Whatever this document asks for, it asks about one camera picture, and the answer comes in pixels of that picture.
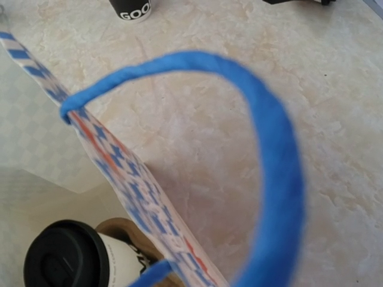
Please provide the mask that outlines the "brown cardboard cup carrier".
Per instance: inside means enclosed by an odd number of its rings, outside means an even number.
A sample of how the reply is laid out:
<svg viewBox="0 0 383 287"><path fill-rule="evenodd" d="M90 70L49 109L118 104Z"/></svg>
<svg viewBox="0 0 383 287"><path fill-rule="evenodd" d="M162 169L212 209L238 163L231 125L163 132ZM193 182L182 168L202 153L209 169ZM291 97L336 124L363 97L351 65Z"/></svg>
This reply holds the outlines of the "brown cardboard cup carrier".
<svg viewBox="0 0 383 287"><path fill-rule="evenodd" d="M107 253L98 233L135 246L149 260L149 268L129 286L184 286L170 265L162 262L164 256L149 238L131 220L125 218L109 219L95 229L89 228L88 235L92 241L92 251L95 252L93 270L87 280L89 286L107 286Z"/></svg>

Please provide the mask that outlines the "checkered paper takeout bag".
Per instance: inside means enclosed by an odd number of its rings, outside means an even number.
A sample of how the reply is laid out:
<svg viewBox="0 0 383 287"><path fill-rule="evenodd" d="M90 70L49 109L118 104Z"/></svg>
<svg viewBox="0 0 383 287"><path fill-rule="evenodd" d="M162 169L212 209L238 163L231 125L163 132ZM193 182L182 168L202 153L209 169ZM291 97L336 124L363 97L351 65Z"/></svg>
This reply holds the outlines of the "checkered paper takeout bag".
<svg viewBox="0 0 383 287"><path fill-rule="evenodd" d="M57 78L9 32L1 44L60 108L91 161L103 173L138 228L164 260L138 280L151 286L174 272L186 286L227 286L160 186L155 169L118 140L86 104L128 81L173 71L218 75L243 95L262 165L263 200L251 252L235 286L288 286L294 276L305 221L305 187L293 125L279 99L240 63L206 51L178 51L127 66L69 95Z"/></svg>

